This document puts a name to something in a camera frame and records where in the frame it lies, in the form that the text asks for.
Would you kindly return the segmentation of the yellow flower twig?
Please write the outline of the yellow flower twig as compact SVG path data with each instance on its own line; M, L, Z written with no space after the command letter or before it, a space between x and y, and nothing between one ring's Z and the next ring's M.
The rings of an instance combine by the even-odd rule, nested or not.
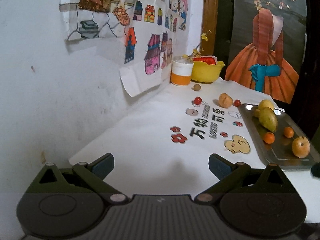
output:
M208 35L211 34L212 31L208 30L207 32L204 32L201 34L200 42L199 44L193 49L192 53L190 55L182 55L183 59L193 59L198 58L201 56L201 43L202 41L208 41Z

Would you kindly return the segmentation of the red cherry tomato right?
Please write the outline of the red cherry tomato right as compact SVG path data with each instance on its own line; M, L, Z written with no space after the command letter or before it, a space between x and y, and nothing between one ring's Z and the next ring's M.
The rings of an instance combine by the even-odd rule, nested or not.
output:
M235 107L239 107L241 105L241 101L240 100L235 100L234 101L234 106Z

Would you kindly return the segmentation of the red packet in bowl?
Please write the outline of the red packet in bowl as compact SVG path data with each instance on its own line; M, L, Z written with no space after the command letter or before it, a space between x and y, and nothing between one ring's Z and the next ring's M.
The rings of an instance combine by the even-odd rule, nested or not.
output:
M208 65L211 65L211 64L217 64L217 58L214 57L214 56L200 56L200 57L194 57L193 58L193 61L196 62L196 61L200 61L200 62L204 62Z

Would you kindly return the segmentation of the colourful houses drawing sheet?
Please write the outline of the colourful houses drawing sheet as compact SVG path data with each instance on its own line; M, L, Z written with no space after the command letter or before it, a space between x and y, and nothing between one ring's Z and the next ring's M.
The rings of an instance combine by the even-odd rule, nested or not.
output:
M173 56L182 46L184 32L170 29L169 3L137 1L125 36L124 67L120 78L132 98L168 78Z

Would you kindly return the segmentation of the red cherry tomato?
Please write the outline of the red cherry tomato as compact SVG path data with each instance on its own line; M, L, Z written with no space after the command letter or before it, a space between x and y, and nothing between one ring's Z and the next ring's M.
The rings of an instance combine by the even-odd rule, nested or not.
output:
M201 97L196 97L194 100L193 100L193 104L196 105L196 106L199 106L202 104L202 98Z
M241 101L240 100L235 100L234 101L234 106L235 107L239 107L241 105Z

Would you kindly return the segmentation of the brown wooden frame post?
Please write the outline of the brown wooden frame post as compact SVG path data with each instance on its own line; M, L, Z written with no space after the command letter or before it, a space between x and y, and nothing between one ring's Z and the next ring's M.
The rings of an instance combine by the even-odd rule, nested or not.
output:
M202 34L207 39L201 40L201 55L213 55L216 38L218 0L203 0Z

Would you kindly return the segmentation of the large tan orange fruit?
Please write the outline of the large tan orange fruit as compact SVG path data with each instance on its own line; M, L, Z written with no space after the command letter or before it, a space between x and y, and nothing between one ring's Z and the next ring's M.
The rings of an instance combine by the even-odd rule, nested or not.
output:
M307 157L310 153L310 149L310 142L304 136L299 136L292 142L292 152L300 159Z

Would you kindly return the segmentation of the white orange cup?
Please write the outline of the white orange cup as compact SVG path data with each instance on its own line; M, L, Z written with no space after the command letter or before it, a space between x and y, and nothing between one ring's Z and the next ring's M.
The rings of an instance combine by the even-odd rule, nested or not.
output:
M172 60L171 82L177 86L187 86L191 81L193 60L188 57L175 56Z

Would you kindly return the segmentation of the cartoon boy drawing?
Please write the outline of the cartoon boy drawing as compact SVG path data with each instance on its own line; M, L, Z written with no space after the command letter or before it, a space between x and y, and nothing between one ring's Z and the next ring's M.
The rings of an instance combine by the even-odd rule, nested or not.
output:
M136 0L60 0L65 41L124 37L135 4Z

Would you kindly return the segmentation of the round yellow fruit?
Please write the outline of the round yellow fruit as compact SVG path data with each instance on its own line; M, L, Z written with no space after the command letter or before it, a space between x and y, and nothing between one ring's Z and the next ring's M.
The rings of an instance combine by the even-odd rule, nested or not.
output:
M258 109L262 110L263 108L270 108L272 110L274 110L274 104L272 101L264 99L262 101L260 101Z

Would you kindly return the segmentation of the yellow plastic bowl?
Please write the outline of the yellow plastic bowl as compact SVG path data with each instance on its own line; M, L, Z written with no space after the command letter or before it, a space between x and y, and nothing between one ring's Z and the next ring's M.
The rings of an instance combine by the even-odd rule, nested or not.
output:
M217 64L207 64L202 61L195 61L191 80L200 83L213 83L219 78L224 66L225 64L223 61L218 61Z

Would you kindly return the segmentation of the tan pear-shaped fruit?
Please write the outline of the tan pear-shaped fruit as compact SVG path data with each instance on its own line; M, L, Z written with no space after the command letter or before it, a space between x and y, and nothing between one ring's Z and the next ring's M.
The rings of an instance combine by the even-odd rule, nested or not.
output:
M218 99L219 105L222 108L229 108L233 104L233 99L226 93L222 93Z

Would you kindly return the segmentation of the red cherry tomato left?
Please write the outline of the red cherry tomato left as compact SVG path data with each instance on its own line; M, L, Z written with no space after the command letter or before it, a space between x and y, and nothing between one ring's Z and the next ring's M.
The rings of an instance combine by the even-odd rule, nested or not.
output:
M202 98L201 97L196 97L194 100L193 100L193 104L196 105L196 106L199 106L202 104Z

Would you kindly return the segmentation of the small brown walnut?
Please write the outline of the small brown walnut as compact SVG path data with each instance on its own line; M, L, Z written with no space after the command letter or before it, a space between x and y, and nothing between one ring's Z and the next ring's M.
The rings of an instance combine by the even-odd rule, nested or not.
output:
M198 83L193 86L194 91L199 91L200 89L201 89L201 85Z

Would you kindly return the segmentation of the small tan fruit in tray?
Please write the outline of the small tan fruit in tray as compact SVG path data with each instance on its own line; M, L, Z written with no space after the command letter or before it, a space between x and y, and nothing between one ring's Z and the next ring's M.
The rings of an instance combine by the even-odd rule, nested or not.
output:
M253 112L253 116L256 118L259 118L259 115L260 115L260 109L255 109Z

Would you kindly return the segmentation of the small orange tangerine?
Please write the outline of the small orange tangerine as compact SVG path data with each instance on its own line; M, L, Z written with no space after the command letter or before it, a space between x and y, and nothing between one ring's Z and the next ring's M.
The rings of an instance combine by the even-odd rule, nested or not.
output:
M285 127L283 129L283 136L286 138L292 138L295 135L295 132L292 127Z
M275 141L274 134L272 132L265 133L263 136L263 141L264 141L264 143L266 143L268 145L273 144Z

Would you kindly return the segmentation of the orange dress girl poster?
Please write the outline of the orange dress girl poster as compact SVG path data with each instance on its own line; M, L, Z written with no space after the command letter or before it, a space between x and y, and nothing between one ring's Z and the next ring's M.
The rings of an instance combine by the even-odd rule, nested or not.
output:
M303 63L306 0L234 0L225 79L291 103Z

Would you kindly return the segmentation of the metal tray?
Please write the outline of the metal tray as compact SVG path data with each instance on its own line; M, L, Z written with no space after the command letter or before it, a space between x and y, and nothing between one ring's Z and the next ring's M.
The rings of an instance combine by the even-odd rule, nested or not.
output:
M295 138L303 136L302 130L295 124L289 115L284 111L276 109L275 115L278 120L278 128L274 133L275 141L273 144L266 144L263 136L268 132L260 123L258 118L253 116L257 105L242 104L238 108L245 126L249 131L255 149L257 150L260 160L265 164L275 163L283 170L309 170L316 163L319 163L319 153L311 146L310 153L305 158L298 158L292 152L292 142ZM292 127L295 135L292 138L283 136L283 129Z

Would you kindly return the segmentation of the yellow mango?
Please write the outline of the yellow mango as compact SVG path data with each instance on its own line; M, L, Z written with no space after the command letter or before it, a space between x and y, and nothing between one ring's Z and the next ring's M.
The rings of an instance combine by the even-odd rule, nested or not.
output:
M277 131L278 120L274 111L271 108L264 107L260 110L259 122L264 128L266 128L270 132L274 133Z

